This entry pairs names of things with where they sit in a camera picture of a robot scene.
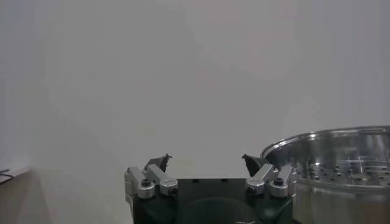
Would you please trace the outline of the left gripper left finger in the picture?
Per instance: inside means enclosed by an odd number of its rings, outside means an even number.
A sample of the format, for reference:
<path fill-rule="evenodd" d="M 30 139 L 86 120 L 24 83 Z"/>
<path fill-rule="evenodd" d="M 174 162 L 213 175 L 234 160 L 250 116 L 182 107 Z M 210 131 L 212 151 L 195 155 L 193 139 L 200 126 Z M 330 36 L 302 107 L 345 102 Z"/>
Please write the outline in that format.
<path fill-rule="evenodd" d="M 166 173 L 169 154 L 158 158 L 150 159 L 140 169 L 137 166 L 130 166 L 124 173 L 124 192 L 127 200 L 133 197 L 150 199 L 156 196 L 157 192 L 163 196 L 173 197 L 179 191 L 179 182 Z"/>

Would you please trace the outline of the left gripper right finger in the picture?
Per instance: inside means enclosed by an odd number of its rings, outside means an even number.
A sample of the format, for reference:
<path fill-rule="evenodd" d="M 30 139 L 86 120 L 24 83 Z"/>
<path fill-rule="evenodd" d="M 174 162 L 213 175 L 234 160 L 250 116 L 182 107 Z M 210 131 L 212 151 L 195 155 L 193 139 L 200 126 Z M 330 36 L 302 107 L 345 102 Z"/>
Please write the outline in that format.
<path fill-rule="evenodd" d="M 290 165 L 275 167 L 266 159 L 244 154 L 242 159 L 246 163 L 249 177 L 245 180 L 246 194 L 258 196 L 268 191 L 276 198 L 295 196 L 296 172 Z"/>

